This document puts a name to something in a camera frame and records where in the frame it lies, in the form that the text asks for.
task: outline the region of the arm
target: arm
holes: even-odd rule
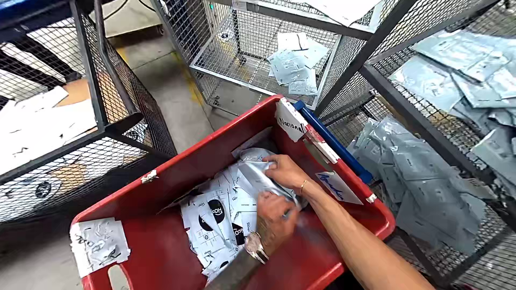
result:
[[[265,172],[269,177],[310,202],[346,265],[365,289],[433,289],[418,271],[357,222],[290,157],[274,155],[264,161],[277,163]]]
[[[293,202],[270,192],[261,192],[256,206],[256,231],[261,237],[265,253],[270,257],[283,241],[292,236],[299,209]],[[205,289],[240,289],[261,264],[246,250],[242,250]]]

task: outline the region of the metal cage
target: metal cage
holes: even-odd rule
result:
[[[360,45],[373,35],[382,13],[392,8],[383,0],[345,27],[307,4],[285,0],[249,1],[238,10],[229,0],[154,0],[153,4],[192,69],[204,99],[222,109],[227,108],[213,98],[221,80],[263,95],[280,93],[293,101],[303,100],[314,109]],[[289,95],[288,87],[268,76],[270,63],[266,58],[278,50],[277,34],[292,32],[304,32],[329,50],[315,66],[316,96]],[[350,51],[354,45],[358,48]]]
[[[102,19],[97,29],[88,17],[91,10],[62,1],[0,23],[2,99],[31,98],[82,76],[97,123],[0,175],[0,229],[88,207],[176,155],[157,103],[107,43]]]
[[[487,183],[493,181],[491,169],[470,152],[483,135],[471,124],[451,116],[412,94],[388,77],[407,61],[414,51],[410,46],[446,29],[466,29],[475,33],[516,38],[514,1],[405,1],[410,9],[396,23],[375,34],[358,57],[339,76],[319,103],[316,114],[327,128],[347,146],[362,130],[367,118],[381,120],[388,114],[404,121],[451,165],[458,166]],[[382,199],[382,184],[375,192]],[[489,202],[486,216],[475,239],[476,252],[462,254],[451,247],[430,251],[425,243],[396,230],[388,242],[393,249],[436,286],[468,284],[477,289],[516,287],[516,256],[513,217],[500,202]]]

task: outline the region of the hand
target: hand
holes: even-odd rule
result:
[[[265,253],[270,256],[292,236],[299,209],[296,205],[268,191],[258,195],[256,231],[261,237]]]
[[[304,181],[315,183],[288,155],[271,155],[263,158],[264,162],[276,162],[269,166],[265,175],[274,179],[286,188],[293,189],[302,195],[301,186]]]

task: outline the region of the wristwatch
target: wristwatch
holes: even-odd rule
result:
[[[246,238],[245,248],[251,257],[257,259],[262,264],[265,264],[269,260],[269,257],[263,250],[262,237],[257,232],[251,232]]]

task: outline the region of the forearm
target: forearm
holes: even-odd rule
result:
[[[205,289],[234,290],[247,282],[260,262],[251,257],[245,250],[240,251],[235,259]]]
[[[303,195],[347,267],[365,289],[433,289],[419,272],[357,222],[315,182],[303,189]]]

